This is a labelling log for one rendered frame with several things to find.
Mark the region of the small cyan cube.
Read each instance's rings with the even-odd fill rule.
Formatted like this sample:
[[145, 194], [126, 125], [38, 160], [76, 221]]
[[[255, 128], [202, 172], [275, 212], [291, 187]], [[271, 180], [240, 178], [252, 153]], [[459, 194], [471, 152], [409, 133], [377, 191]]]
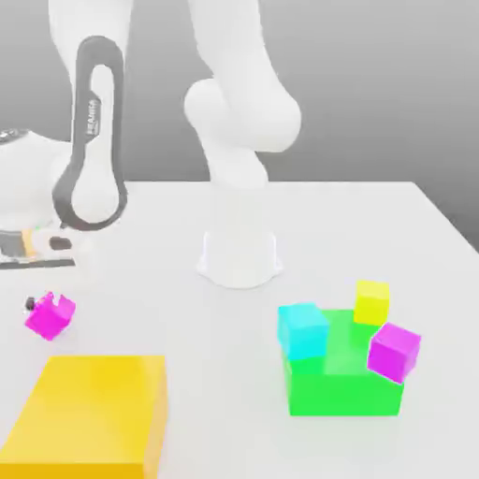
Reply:
[[329, 321], [312, 302], [278, 308], [277, 336], [290, 361], [323, 357], [327, 353]]

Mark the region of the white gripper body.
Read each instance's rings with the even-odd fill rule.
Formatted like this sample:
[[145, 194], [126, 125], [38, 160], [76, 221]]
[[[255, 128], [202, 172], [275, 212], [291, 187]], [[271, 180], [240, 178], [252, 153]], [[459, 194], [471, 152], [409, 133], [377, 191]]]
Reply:
[[0, 262], [0, 284], [31, 286], [63, 286], [81, 277], [80, 268], [73, 259]]

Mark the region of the large green box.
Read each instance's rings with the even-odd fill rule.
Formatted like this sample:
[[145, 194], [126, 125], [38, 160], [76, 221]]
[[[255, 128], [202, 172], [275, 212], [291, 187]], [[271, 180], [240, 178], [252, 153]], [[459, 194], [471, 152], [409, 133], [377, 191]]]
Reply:
[[327, 354], [296, 361], [283, 357], [293, 416], [391, 416], [400, 410], [403, 384], [367, 368], [370, 340], [379, 330], [357, 324], [351, 310], [323, 311], [329, 322]]

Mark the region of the small magenta cube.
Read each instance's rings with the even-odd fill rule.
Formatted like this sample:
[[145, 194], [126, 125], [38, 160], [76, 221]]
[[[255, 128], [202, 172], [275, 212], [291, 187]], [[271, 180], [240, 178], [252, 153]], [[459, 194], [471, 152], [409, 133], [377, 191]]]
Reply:
[[372, 336], [367, 368], [386, 379], [403, 384], [416, 364], [422, 337], [410, 330], [385, 323]]
[[64, 295], [58, 305], [52, 302], [52, 292], [36, 300], [36, 308], [28, 312], [24, 325], [47, 341], [55, 339], [71, 322], [76, 303]]

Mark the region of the small yellow cube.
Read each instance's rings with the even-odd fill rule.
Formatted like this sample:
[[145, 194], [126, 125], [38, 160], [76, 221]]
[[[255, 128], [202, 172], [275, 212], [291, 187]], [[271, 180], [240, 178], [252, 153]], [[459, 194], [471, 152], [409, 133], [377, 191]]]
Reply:
[[354, 322], [382, 326], [389, 311], [389, 284], [361, 280], [356, 283]]

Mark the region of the large yellow box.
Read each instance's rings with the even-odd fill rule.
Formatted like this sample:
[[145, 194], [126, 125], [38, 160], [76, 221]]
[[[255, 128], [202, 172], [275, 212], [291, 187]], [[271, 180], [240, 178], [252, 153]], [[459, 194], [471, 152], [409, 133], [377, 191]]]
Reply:
[[0, 448], [0, 479], [158, 479], [163, 356], [53, 356]]

